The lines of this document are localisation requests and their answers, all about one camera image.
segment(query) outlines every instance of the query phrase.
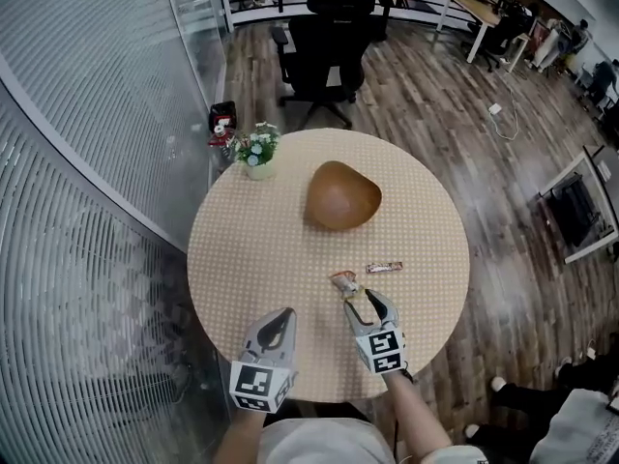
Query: table leg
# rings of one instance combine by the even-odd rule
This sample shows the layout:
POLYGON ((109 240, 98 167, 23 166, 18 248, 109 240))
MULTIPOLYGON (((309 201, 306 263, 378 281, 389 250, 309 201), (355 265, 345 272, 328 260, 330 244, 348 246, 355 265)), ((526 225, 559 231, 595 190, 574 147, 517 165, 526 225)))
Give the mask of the table leg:
POLYGON ((520 55, 522 55, 522 52, 524 51, 524 48, 526 47, 527 41, 525 40, 519 40, 519 41, 520 41, 520 45, 518 46, 516 55, 514 55, 514 57, 512 58, 512 63, 507 68, 508 73, 511 73, 514 70, 514 67, 516 66, 516 62, 520 59, 520 55))
POLYGON ((576 155, 576 158, 572 160, 568 166, 566 166, 559 175, 557 175, 554 179, 552 179, 548 184, 545 185, 544 188, 540 189, 540 196, 544 196, 546 193, 550 192, 552 188, 554 188, 557 184, 559 184, 563 179, 565 179, 569 174, 574 172, 574 169, 583 161, 585 161, 586 157, 584 155, 584 151, 581 151, 576 155))
POLYGON ((484 22, 482 24, 482 27, 480 28, 480 32, 477 33, 477 38, 475 39, 475 42, 473 43, 473 47, 471 48, 471 51, 469 52, 468 57, 466 57, 466 61, 469 64, 473 62, 473 59, 475 58, 475 54, 477 53, 477 49, 480 47, 480 44, 482 43, 482 39, 484 38, 486 29, 487 29, 487 24, 484 22))
POLYGON ((389 10, 391 9, 391 5, 386 5, 383 8, 383 16, 380 18, 380 30, 378 31, 378 36, 376 37, 376 42, 384 42, 387 40, 387 21, 389 20, 389 10))
POLYGON ((575 260, 580 259, 587 254, 591 254, 593 251, 600 249, 601 247, 610 246, 613 242, 617 240, 617 237, 619 237, 619 233, 616 230, 613 230, 612 232, 610 232, 610 234, 602 237, 599 241, 596 241, 595 243, 584 247, 583 249, 575 252, 574 254, 570 254, 567 258, 565 258, 566 265, 568 263, 573 263, 575 260))
POLYGON ((449 3, 452 0, 445 0, 445 7, 443 7, 443 12, 441 13, 441 17, 438 19, 438 24, 436 26, 436 31, 440 32, 443 29, 443 21, 445 20, 445 15, 447 15, 447 10, 449 9, 449 3))

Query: wooden bowl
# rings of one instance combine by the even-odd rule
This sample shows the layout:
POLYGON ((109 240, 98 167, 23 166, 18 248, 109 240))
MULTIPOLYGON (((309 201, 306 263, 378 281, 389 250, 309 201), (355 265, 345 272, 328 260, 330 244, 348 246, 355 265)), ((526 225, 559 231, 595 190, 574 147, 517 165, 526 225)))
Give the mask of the wooden bowl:
POLYGON ((348 230, 372 218, 382 197, 380 187, 354 168, 327 161, 311 178, 306 212, 327 228, 348 230))

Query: beige tabletop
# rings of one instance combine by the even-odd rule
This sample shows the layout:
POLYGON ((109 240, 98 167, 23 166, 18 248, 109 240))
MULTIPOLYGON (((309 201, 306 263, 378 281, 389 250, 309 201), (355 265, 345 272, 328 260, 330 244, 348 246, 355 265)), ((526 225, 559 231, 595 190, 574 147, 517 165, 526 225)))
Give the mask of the beige tabletop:
MULTIPOLYGON (((329 275, 351 270, 395 302, 415 373, 452 333, 468 288, 468 244, 456 207, 420 162, 359 132, 287 134, 275 162, 277 176, 259 182, 233 164, 195 217, 188 268, 200 322, 235 360, 254 320, 292 306, 299 376, 291 396, 336 402, 378 395, 384 382, 359 359, 329 275), (311 176, 328 160, 349 164, 382 190, 378 212, 356 229, 329 231, 304 220, 311 176), (367 264, 389 261, 402 261, 403 270, 366 274, 367 264)), ((375 319, 367 300, 355 306, 367 321, 375 319)))
POLYGON ((489 27, 496 26, 501 17, 492 11, 492 7, 479 0, 454 0, 461 5, 467 12, 478 18, 481 22, 484 22, 489 27))

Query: white shirt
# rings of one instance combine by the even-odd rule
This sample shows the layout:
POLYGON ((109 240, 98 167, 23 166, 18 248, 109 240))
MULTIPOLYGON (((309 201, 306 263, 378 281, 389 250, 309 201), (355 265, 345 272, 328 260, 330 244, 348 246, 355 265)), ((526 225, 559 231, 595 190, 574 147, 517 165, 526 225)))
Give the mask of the white shirt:
MULTIPOLYGON (((454 446, 427 455, 422 464, 480 464, 479 449, 454 446)), ((375 426, 360 420, 283 420, 264 428, 258 464, 395 464, 375 426)))

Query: small box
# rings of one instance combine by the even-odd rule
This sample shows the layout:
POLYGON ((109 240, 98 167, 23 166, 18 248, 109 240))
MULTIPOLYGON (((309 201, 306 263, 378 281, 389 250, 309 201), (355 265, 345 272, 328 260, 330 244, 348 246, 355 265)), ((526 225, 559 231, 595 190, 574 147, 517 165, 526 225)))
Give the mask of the small box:
POLYGON ((287 368, 234 361, 229 392, 241 409, 275 413, 292 389, 295 375, 287 368))
POLYGON ((356 337, 359 356, 374 374, 405 368, 404 335, 400 329, 356 337))

